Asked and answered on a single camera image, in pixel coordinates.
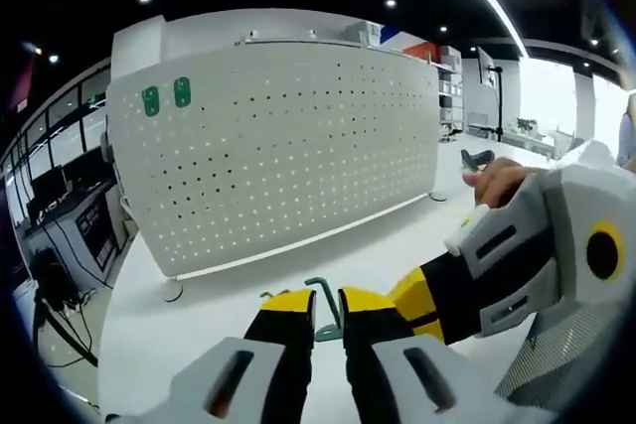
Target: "white desk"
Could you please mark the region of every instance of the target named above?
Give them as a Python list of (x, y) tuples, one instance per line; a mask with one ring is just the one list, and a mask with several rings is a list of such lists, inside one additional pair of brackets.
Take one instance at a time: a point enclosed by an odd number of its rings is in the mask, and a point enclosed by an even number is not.
[[(255, 317), (260, 293), (303, 287), (306, 278), (327, 278), (332, 290), (344, 285), (389, 292), (416, 265), (443, 253), (443, 238), (473, 207), (472, 191), (461, 180), (460, 150), (492, 149), (530, 166), (544, 166), (537, 154), (470, 136), (439, 145), (435, 193), (398, 211), (317, 242), (183, 282), (174, 303), (161, 299), (165, 278), (141, 234), (130, 247), (112, 292), (99, 350), (99, 406), (108, 413), (142, 413), (168, 396), (170, 380), (222, 338), (242, 337)], [(331, 323), (318, 295), (316, 326)], [(521, 347), (532, 319), (487, 339), (453, 345), (482, 366), (494, 389)], [(340, 341), (316, 344), (303, 423), (359, 422), (345, 375)]]

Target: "pegboard partition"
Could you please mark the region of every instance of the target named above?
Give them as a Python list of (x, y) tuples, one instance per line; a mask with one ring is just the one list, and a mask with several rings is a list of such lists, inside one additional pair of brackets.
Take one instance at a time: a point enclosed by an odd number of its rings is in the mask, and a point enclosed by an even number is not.
[(115, 80), (115, 160), (167, 276), (337, 229), (429, 192), (437, 71), (321, 42), (254, 43)]

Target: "gray mesh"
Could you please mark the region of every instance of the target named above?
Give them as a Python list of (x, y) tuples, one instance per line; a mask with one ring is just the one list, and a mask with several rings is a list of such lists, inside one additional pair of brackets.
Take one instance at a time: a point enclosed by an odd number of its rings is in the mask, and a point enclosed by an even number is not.
[(558, 410), (604, 354), (619, 310), (611, 303), (559, 303), (541, 312), (495, 392), (515, 404)]

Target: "green clip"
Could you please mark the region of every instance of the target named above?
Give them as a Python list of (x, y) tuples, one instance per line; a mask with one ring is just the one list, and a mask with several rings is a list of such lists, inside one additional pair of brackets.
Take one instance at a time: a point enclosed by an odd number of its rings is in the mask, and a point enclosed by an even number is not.
[(154, 116), (159, 112), (159, 88), (148, 86), (141, 91), (146, 116)]
[(179, 108), (185, 108), (192, 101), (192, 93), (190, 91), (190, 79), (186, 76), (181, 76), (175, 79), (173, 84), (175, 91), (175, 104)]
[(338, 307), (336, 306), (336, 301), (334, 300), (334, 296), (331, 294), (331, 289), (329, 288), (329, 284), (327, 280), (322, 277), (312, 277), (305, 280), (305, 285), (315, 285), (318, 284), (322, 287), (322, 291), (325, 293), (325, 297), (327, 297), (327, 303), (329, 304), (329, 309), (331, 310), (331, 314), (334, 316), (335, 324), (330, 324), (322, 327), (318, 330), (314, 335), (314, 341), (316, 343), (321, 342), (331, 342), (333, 340), (341, 340), (342, 339), (342, 329), (340, 328), (340, 312), (338, 311)]

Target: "human hand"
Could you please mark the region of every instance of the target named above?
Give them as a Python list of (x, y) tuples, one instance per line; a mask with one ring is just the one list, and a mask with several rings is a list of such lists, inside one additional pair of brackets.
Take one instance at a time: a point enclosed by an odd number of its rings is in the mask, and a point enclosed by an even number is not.
[(475, 190), (475, 204), (490, 208), (505, 206), (515, 195), (521, 183), (541, 168), (527, 168), (508, 158), (497, 158), (481, 173), (464, 173), (464, 183)]

